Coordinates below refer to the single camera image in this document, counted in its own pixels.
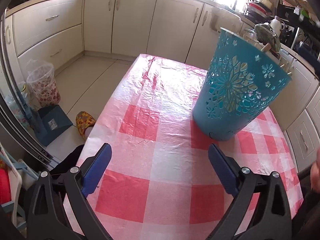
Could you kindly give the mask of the person left hand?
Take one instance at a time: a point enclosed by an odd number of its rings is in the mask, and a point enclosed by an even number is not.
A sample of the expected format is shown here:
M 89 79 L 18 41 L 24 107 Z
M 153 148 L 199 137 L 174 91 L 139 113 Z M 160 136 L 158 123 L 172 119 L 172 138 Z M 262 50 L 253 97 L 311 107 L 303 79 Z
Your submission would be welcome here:
M 316 161 L 310 169 L 310 183 L 313 191 L 320 194 L 320 149 L 317 150 Z

